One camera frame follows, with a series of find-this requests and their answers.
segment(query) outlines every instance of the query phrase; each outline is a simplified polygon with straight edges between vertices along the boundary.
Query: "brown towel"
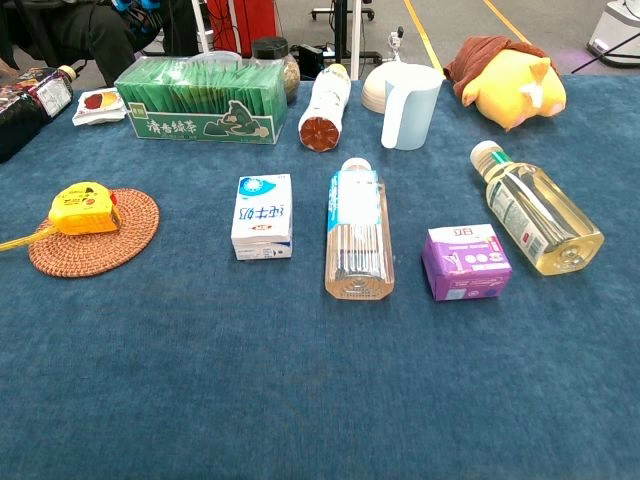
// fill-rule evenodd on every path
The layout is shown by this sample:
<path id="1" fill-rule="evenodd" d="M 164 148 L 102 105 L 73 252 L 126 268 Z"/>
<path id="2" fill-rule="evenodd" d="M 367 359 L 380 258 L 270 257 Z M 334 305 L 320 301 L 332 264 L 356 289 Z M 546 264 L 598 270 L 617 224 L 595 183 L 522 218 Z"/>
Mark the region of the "brown towel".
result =
<path id="1" fill-rule="evenodd" d="M 467 84 L 482 73 L 484 67 L 504 49 L 517 50 L 537 57 L 548 57 L 538 47 L 523 42 L 514 42 L 503 36 L 469 37 L 456 55 L 456 58 L 444 69 L 447 79 L 453 82 L 453 91 L 459 99 Z M 557 71 L 553 62 L 551 66 Z"/>

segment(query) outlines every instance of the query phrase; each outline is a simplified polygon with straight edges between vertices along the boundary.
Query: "cooking oil bottle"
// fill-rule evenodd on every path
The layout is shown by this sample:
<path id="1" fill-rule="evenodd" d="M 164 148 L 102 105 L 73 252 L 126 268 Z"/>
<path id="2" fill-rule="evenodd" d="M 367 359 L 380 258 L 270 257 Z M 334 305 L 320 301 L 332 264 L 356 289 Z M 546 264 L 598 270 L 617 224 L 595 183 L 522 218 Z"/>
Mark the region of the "cooking oil bottle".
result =
<path id="1" fill-rule="evenodd" d="M 394 287 L 384 183 L 363 158 L 331 177 L 325 288 L 343 300 L 379 300 Z"/>
<path id="2" fill-rule="evenodd" d="M 604 235 L 542 169 L 513 162 L 492 141 L 476 145 L 471 163 L 487 182 L 489 208 L 540 273 L 589 264 Z"/>

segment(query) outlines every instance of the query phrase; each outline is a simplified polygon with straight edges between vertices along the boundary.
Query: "white plastic pitcher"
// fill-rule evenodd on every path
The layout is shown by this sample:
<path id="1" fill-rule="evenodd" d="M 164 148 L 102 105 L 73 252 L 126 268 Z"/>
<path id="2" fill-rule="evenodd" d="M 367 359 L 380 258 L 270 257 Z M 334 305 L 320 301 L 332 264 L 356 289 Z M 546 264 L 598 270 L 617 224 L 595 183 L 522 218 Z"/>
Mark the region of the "white plastic pitcher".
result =
<path id="1" fill-rule="evenodd" d="M 424 145 L 444 76 L 426 65 L 404 64 L 386 80 L 382 145 L 415 150 Z"/>

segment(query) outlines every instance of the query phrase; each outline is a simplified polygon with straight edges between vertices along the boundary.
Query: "milk carton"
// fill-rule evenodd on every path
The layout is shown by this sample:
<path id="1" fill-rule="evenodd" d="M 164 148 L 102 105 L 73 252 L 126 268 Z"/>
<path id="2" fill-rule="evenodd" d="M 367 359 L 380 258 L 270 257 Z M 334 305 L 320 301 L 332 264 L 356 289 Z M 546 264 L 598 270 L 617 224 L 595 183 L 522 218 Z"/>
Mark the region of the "milk carton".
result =
<path id="1" fill-rule="evenodd" d="M 231 227 L 236 258 L 291 257 L 292 220 L 289 174 L 241 177 Z"/>
<path id="2" fill-rule="evenodd" d="M 509 260 L 488 224 L 429 229 L 422 261 L 436 300 L 497 297 L 511 278 Z"/>

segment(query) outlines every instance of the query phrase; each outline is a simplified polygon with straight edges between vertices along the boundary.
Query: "bottle with brown label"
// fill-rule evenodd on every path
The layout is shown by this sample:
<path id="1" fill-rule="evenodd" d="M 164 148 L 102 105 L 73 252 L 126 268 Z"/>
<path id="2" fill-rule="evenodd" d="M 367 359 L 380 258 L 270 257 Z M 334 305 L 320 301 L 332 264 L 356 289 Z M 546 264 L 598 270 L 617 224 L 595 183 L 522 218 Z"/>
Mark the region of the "bottle with brown label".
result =
<path id="1" fill-rule="evenodd" d="M 338 145 L 342 113 L 349 101 L 351 79 L 339 63 L 325 68 L 313 83 L 311 101 L 298 124 L 300 141 L 311 150 L 326 152 Z"/>

